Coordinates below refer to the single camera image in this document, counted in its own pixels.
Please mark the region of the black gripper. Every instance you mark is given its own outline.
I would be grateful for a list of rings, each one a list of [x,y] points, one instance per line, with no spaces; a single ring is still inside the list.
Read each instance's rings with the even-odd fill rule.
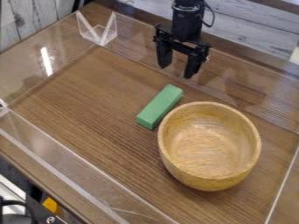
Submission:
[[[153,42],[156,44],[156,57],[160,68],[172,63],[173,51],[188,56],[182,78],[189,79],[200,70],[206,60],[210,46],[201,43],[201,27],[212,27],[204,21],[204,11],[210,7],[204,0],[172,1],[172,24],[165,29],[154,26]]]

